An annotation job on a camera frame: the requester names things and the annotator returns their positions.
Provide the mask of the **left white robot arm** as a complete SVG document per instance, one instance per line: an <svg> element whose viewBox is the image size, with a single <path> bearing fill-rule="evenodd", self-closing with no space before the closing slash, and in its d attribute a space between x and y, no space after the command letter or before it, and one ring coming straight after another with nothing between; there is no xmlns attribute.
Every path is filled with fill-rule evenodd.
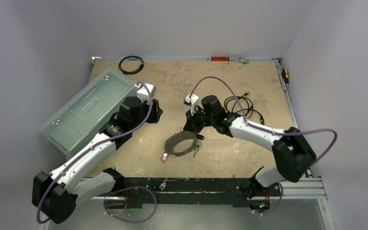
<svg viewBox="0 0 368 230"><path fill-rule="evenodd" d="M141 190L138 184L127 184L117 170L107 168L99 175L84 180L84 176L108 155L118 150L145 123L159 122L163 110L154 98L141 100L127 97L114 117L100 128L87 146L50 173L39 172L33 179L32 204L37 208L36 221L60 224L77 206L101 194L127 195L129 190Z"/></svg>

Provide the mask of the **silver key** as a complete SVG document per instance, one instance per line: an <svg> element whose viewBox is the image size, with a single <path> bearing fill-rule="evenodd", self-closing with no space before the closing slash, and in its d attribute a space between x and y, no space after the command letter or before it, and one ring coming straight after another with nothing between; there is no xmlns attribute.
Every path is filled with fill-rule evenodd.
<svg viewBox="0 0 368 230"><path fill-rule="evenodd" d="M168 178L165 178L165 179L162 181L162 183L159 185L159 189L160 189L161 191L164 191L164 190L165 190L167 180L168 180Z"/></svg>

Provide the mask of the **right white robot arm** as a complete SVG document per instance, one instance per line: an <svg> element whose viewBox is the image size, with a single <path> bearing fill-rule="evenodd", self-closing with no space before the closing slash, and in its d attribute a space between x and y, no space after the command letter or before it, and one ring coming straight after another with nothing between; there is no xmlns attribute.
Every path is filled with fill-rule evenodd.
<svg viewBox="0 0 368 230"><path fill-rule="evenodd" d="M298 182L317 159L305 137L295 127L282 130L252 122L240 114L226 111L214 95L203 99L188 95L184 104L190 107L186 112L185 131L200 137L203 128L213 127L222 135L249 141L273 154L275 164L263 167L252 176L250 189L256 195L263 194L269 186L281 181Z"/></svg>

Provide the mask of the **black key fob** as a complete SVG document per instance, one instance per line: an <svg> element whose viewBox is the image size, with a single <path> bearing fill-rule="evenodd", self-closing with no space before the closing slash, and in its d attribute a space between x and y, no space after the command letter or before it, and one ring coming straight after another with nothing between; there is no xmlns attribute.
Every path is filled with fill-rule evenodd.
<svg viewBox="0 0 368 230"><path fill-rule="evenodd" d="M205 139L205 137L203 136L203 135L200 135L200 134L197 134L197 139L199 139L199 140L204 140Z"/></svg>

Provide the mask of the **red key tag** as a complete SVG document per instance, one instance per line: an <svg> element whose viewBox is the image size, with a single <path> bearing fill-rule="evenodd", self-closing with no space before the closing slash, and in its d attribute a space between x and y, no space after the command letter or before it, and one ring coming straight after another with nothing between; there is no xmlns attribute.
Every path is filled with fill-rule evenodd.
<svg viewBox="0 0 368 230"><path fill-rule="evenodd" d="M162 157L161 157L161 162L165 163L167 161L169 154L168 153L163 153Z"/></svg>

